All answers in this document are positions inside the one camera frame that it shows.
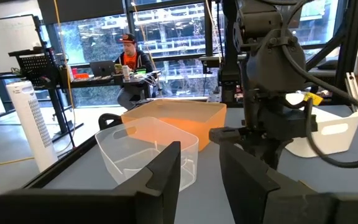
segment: floor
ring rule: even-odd
[[[76,123],[84,123],[84,126],[75,131],[75,144],[81,144],[99,130],[98,118],[101,114],[113,113],[121,115],[123,112],[125,112],[125,109],[121,107],[76,109]],[[42,108],[42,114],[48,130],[53,136],[54,131],[58,129],[58,126],[52,120],[53,110],[51,108]],[[72,117],[73,115],[68,111],[67,116]],[[6,118],[0,118],[0,162],[32,156],[22,126],[17,125],[17,122],[18,118],[15,113]],[[67,135],[54,144],[55,151],[61,151],[60,154],[64,153],[71,149],[70,145],[68,149],[62,151],[69,144],[70,138]],[[34,160],[0,166],[0,194],[23,186],[38,173],[37,164]]]

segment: red object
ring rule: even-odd
[[[74,74],[74,78],[89,78],[90,76],[87,73]]]

